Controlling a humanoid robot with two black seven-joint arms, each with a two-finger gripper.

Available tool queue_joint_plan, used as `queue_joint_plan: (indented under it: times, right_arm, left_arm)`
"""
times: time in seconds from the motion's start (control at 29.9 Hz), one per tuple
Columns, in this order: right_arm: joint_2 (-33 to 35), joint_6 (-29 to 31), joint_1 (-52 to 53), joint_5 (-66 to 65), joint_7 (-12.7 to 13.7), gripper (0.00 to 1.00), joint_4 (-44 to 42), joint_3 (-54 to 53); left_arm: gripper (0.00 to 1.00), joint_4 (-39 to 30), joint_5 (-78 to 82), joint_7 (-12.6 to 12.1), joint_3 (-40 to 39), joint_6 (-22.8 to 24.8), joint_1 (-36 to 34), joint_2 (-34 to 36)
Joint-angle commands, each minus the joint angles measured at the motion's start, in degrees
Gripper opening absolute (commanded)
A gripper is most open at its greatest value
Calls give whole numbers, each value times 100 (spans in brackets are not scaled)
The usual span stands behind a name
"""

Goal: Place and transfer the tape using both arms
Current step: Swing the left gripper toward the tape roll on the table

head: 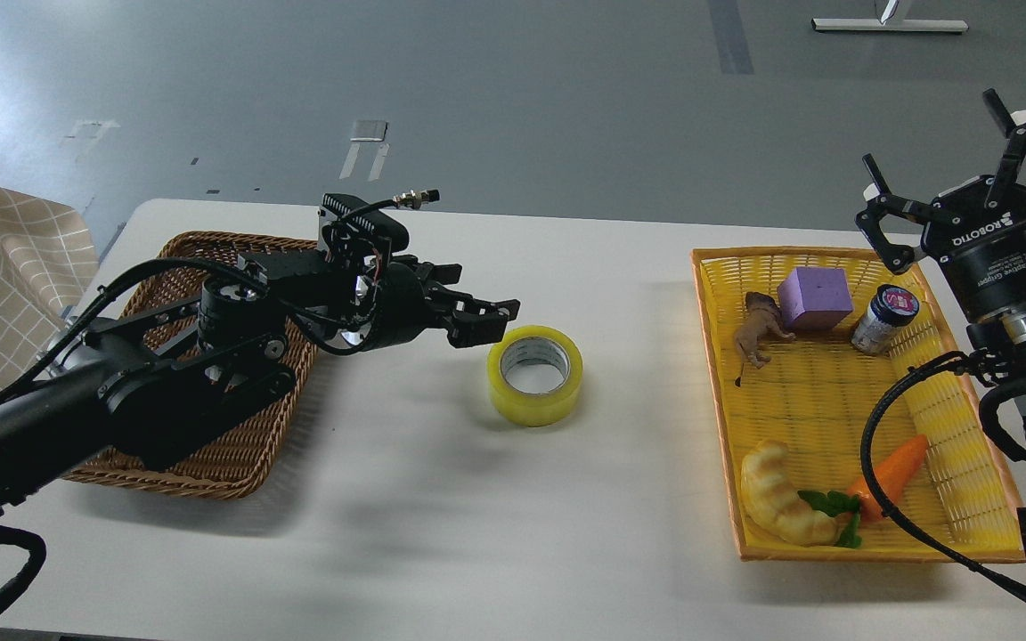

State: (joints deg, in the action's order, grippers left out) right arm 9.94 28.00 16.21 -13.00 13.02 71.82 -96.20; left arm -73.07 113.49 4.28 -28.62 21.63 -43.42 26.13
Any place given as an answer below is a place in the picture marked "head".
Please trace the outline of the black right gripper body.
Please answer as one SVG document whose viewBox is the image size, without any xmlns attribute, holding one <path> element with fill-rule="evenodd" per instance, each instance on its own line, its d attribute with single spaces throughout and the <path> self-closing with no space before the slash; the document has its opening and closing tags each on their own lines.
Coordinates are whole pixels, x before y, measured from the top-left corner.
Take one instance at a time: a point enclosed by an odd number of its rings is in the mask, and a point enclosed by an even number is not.
<svg viewBox="0 0 1026 641">
<path fill-rule="evenodd" d="M 986 207 L 990 182 L 981 175 L 937 195 L 944 222 L 928 223 L 921 243 L 970 323 L 1026 304 L 1026 187 L 1009 187 Z"/>
</svg>

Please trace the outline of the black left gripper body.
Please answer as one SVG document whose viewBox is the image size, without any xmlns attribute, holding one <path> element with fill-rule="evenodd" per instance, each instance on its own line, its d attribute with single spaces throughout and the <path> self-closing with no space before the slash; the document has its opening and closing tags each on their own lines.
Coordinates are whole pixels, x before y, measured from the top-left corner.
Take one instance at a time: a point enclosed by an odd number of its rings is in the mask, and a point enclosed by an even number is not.
<svg viewBox="0 0 1026 641">
<path fill-rule="evenodd" d="M 347 344 L 362 352 L 415 340 L 428 329 L 447 329 L 451 316 L 444 301 L 431 299 L 415 275 L 417 258 L 398 258 L 387 265 L 373 293 L 370 320 L 347 333 Z"/>
</svg>

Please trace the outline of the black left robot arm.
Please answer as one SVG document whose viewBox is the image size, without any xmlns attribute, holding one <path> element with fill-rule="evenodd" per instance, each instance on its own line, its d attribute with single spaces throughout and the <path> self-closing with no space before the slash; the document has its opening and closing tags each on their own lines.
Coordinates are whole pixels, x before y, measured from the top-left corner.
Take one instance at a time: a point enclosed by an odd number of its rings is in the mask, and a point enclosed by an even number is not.
<svg viewBox="0 0 1026 641">
<path fill-rule="evenodd" d="M 0 516 L 98 451 L 167 470 L 289 396 L 286 325 L 347 356 L 443 329 L 456 348 L 498 344 L 520 301 L 456 291 L 459 264 L 408 255 L 410 233 L 387 209 L 437 190 L 368 203 L 325 194 L 305 250 L 240 252 L 231 264 L 154 258 L 127 269 L 0 391 Z M 46 544 L 0 524 L 28 552 L 0 588 L 0 615 L 41 571 Z"/>
</svg>

